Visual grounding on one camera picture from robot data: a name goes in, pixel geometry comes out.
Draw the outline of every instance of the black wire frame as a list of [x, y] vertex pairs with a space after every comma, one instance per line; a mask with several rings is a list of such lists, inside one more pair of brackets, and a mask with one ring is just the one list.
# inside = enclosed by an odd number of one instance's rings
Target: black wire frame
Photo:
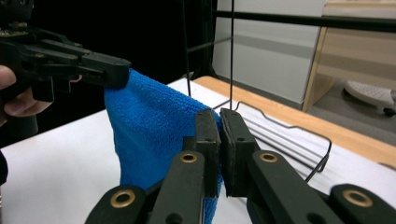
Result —
[[[231, 41], [231, 55], [230, 55], [230, 98], [229, 100], [217, 105], [214, 109], [219, 108], [223, 105], [230, 104], [230, 109], [233, 109], [233, 30], [234, 30], [234, 20], [251, 20], [251, 21], [269, 21], [269, 22], [279, 22], [279, 23], [288, 23], [288, 24], [299, 24], [299, 25], [307, 25], [307, 26], [317, 26], [317, 27], [332, 27], [332, 28], [340, 28], [340, 29], [351, 29], [351, 30], [363, 30], [363, 31], [374, 31], [374, 32], [387, 32], [387, 33], [396, 33], [396, 20], [390, 19], [370, 19], [370, 18], [350, 18], [350, 17], [309, 17], [309, 16], [293, 16], [293, 15], [278, 15], [278, 14], [265, 14], [265, 13], [246, 13], [246, 12], [235, 12], [234, 11], [234, 0], [232, 0], [232, 9], [231, 11], [215, 11], [215, 18], [229, 18], [231, 19], [231, 36], [222, 40], [212, 41], [205, 43], [200, 46], [196, 46], [193, 48], [188, 48], [187, 45], [187, 31], [186, 31], [186, 20], [185, 20], [185, 7], [184, 1], [181, 0], [181, 14], [182, 14], [182, 26], [183, 26], [183, 44], [185, 51], [185, 64], [186, 64], [186, 77], [187, 77], [187, 86], [188, 86], [188, 95], [191, 97], [191, 78], [190, 78], [190, 68], [189, 68], [189, 53], [196, 51], [198, 49], [212, 47], [217, 43], [223, 41]], [[316, 136], [319, 136], [323, 139], [326, 139], [329, 142], [329, 146], [327, 149], [327, 153], [321, 158], [319, 163], [312, 169], [312, 172], [305, 179], [308, 182], [312, 176], [317, 172], [322, 172], [327, 160], [330, 157], [330, 151], [332, 148], [332, 141], [320, 134], [313, 133], [303, 127], [299, 126], [285, 126], [276, 120], [268, 118], [259, 108], [249, 105], [244, 102], [238, 102], [235, 111], [237, 110], [240, 104], [248, 105], [252, 108], [259, 110], [265, 119], [268, 119], [275, 124], [279, 124], [287, 129], [298, 128], [304, 130], [306, 132], [312, 133]]]
[[229, 100], [221, 103], [220, 105], [226, 105], [230, 103], [230, 109], [233, 108], [233, 21], [234, 21], [234, 0], [232, 0], [232, 6], [231, 6], [231, 11], [230, 11], [230, 16], [231, 16], [231, 35], [229, 37], [220, 39], [220, 40], [213, 40], [211, 42], [204, 43], [199, 46], [195, 46], [192, 48], [188, 47], [188, 41], [187, 41], [187, 28], [186, 28], [186, 12], [185, 12], [185, 0], [180, 1], [180, 6], [181, 6], [181, 20], [182, 20], [182, 33], [183, 33], [183, 46], [184, 46], [184, 63], [186, 67], [186, 78], [187, 78], [187, 89], [188, 89], [188, 95], [191, 97], [191, 77], [190, 77], [190, 59], [189, 59], [189, 53], [194, 52], [199, 49], [205, 49], [205, 48], [210, 48], [214, 46], [215, 44], [225, 42], [225, 41], [230, 41], [230, 98]]

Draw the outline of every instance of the black metal rod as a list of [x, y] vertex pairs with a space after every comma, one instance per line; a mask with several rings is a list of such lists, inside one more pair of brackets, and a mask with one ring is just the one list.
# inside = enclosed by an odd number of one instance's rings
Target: black metal rod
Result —
[[231, 46], [230, 46], [230, 109], [233, 109], [233, 28], [235, 19], [235, 0], [232, 1], [231, 6]]
[[187, 52], [191, 53], [191, 52], [194, 52], [194, 51], [196, 51], [198, 49], [205, 49], [205, 48], [211, 47], [211, 46], [213, 46], [215, 44], [218, 44], [218, 43], [221, 43], [221, 42], [224, 42], [224, 41], [227, 41], [227, 40], [231, 40], [231, 39], [232, 39], [232, 37], [230, 36], [230, 37], [226, 37], [226, 38], [223, 38], [223, 39], [220, 39], [220, 40], [211, 41], [211, 42], [205, 43], [203, 45], [199, 45], [199, 46], [196, 46], [196, 47], [189, 48], [189, 49], [187, 49]]
[[323, 26], [350, 30], [365, 30], [376, 32], [396, 33], [396, 20], [351, 18], [339, 16], [291, 16], [267, 13], [216, 11], [215, 15], [222, 18], [232, 18], [250, 21], [272, 21], [290, 24]]
[[215, 106], [213, 107], [213, 109], [219, 109], [220, 107], [224, 106], [225, 104], [230, 103], [230, 101], [231, 101], [231, 100], [226, 100], [226, 101], [224, 101], [223, 103], [221, 103], [221, 104], [219, 104], [219, 105], [215, 105]]
[[186, 28], [186, 12], [184, 9], [184, 1], [181, 1], [180, 4], [181, 9], [181, 26], [183, 33], [183, 47], [184, 47], [184, 63], [186, 64], [186, 78], [187, 78], [187, 89], [189, 92], [189, 96], [191, 97], [191, 84], [190, 84], [190, 63], [189, 63], [189, 53], [188, 53], [188, 44], [187, 44], [187, 28]]

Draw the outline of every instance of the blue cloth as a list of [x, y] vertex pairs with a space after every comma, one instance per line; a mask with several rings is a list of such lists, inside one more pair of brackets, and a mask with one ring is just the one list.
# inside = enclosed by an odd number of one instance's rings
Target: blue cloth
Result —
[[[120, 184], [142, 189], [165, 178], [183, 137], [195, 136], [195, 114], [208, 108], [134, 69], [124, 89], [105, 89], [105, 104], [120, 160]], [[217, 199], [204, 199], [206, 224], [212, 222], [216, 205]]]

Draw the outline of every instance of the white table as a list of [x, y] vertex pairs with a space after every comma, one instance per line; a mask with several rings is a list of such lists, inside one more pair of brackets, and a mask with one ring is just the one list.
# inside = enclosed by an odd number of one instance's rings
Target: white table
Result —
[[[185, 80], [169, 85], [186, 92]], [[210, 106], [225, 99], [192, 83], [192, 94]], [[8, 180], [1, 188], [5, 224], [84, 223], [100, 198], [119, 184], [120, 164], [106, 111], [2, 148]], [[350, 180], [396, 207], [396, 173], [335, 146], [326, 175], [314, 176], [314, 188]], [[342, 164], [342, 158], [352, 159]], [[249, 223], [245, 200], [226, 198], [221, 191], [214, 217], [217, 223]]]

